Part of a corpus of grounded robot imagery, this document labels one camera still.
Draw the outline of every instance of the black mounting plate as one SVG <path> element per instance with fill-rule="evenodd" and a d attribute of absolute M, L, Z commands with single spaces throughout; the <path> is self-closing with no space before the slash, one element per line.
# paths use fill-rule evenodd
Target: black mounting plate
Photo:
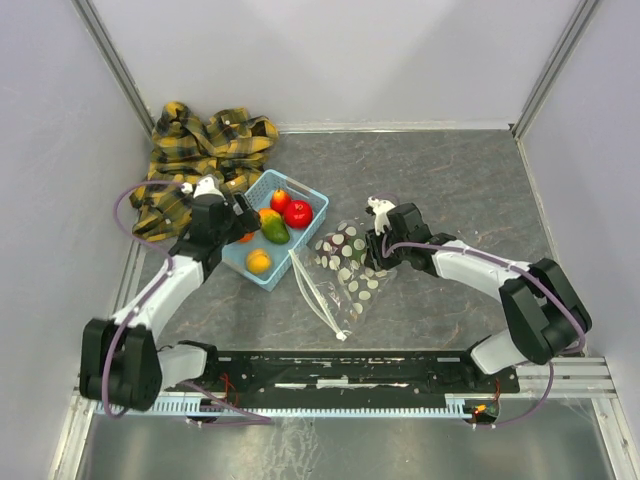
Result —
<path fill-rule="evenodd" d="M 518 393 L 516 371 L 469 380 L 464 351 L 218 352 L 214 375 L 195 382 L 220 392 L 228 375 L 244 408 L 441 408 L 447 393 Z"/>

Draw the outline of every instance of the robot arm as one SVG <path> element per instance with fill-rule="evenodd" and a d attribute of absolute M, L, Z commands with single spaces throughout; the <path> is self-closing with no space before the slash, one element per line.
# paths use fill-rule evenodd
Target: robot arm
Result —
<path fill-rule="evenodd" d="M 109 398 L 115 404 L 147 410 L 161 390 L 216 367 L 213 346 L 185 341 L 158 352 L 156 342 L 182 302 L 220 263 L 222 248 L 258 230 L 260 219 L 243 195 L 225 199 L 211 176 L 198 182 L 193 197 L 189 230 L 169 252 L 172 268 L 165 261 L 128 305 L 109 320 L 93 319 L 85 327 L 79 385 L 83 396 L 102 398 L 107 352 L 125 322 L 109 373 Z"/>
<path fill-rule="evenodd" d="M 554 261 L 516 262 L 476 250 L 451 235 L 434 235 L 412 203 L 395 206 L 388 200 L 370 198 L 367 211 L 376 216 L 375 228 L 367 232 L 367 266 L 390 269 L 407 260 L 416 270 L 464 283 L 502 303 L 508 329 L 487 337 L 468 352 L 476 377 L 493 375 L 524 361 L 544 365 L 578 339 L 571 323 L 555 305 L 543 302 L 535 285 L 517 271 L 499 265 L 529 272 L 571 312 L 583 332 L 591 329 L 589 314 Z M 414 246 L 387 250 L 389 245 L 403 243 Z M 417 248 L 416 244 L 433 248 Z"/>

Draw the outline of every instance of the gray floor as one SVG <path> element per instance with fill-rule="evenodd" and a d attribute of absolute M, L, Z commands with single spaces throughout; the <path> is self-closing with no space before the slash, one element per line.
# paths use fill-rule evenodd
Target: gray floor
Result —
<path fill-rule="evenodd" d="M 506 131 L 284 135 L 268 167 L 329 197 L 318 236 L 343 219 L 371 222 L 367 197 L 390 191 L 418 205 L 434 232 L 512 259 L 549 254 Z M 159 256 L 147 256 L 142 285 L 160 264 Z M 297 293 L 293 272 L 267 293 L 221 265 L 180 307 L 159 343 L 191 339 L 222 350 L 464 349 L 504 327 L 492 299 L 402 266 L 364 326 L 342 343 Z"/>
<path fill-rule="evenodd" d="M 505 418 L 530 405 L 501 402 Z M 551 400 L 519 425 L 462 420 L 277 419 L 205 428 L 95 417 L 78 480 L 613 480 L 589 400 Z"/>

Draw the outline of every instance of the red wire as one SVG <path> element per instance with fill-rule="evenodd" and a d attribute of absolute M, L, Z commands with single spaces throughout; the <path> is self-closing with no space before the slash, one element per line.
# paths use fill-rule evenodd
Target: red wire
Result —
<path fill-rule="evenodd" d="M 238 404 L 238 390 L 236 390 L 236 387 L 229 380 L 229 375 L 226 374 L 226 373 L 223 373 L 222 375 L 220 375 L 220 380 L 222 380 L 224 382 L 224 398 L 225 398 L 225 401 L 227 403 L 230 403 L 229 402 L 229 387 L 231 387 L 231 388 L 233 388 L 233 391 L 235 392 L 232 405 L 234 407 L 237 406 L 237 404 Z"/>
<path fill-rule="evenodd" d="M 493 401 L 497 402 L 499 398 L 500 398 L 500 379 L 496 378 L 496 394 L 493 397 Z"/>

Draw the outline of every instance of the white polka dot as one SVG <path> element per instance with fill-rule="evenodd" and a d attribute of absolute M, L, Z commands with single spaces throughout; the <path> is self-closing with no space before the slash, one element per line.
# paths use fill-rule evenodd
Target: white polka dot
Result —
<path fill-rule="evenodd" d="M 351 272 L 348 268 L 341 269 L 338 275 L 340 275 L 340 278 L 345 281 L 351 278 Z"/>

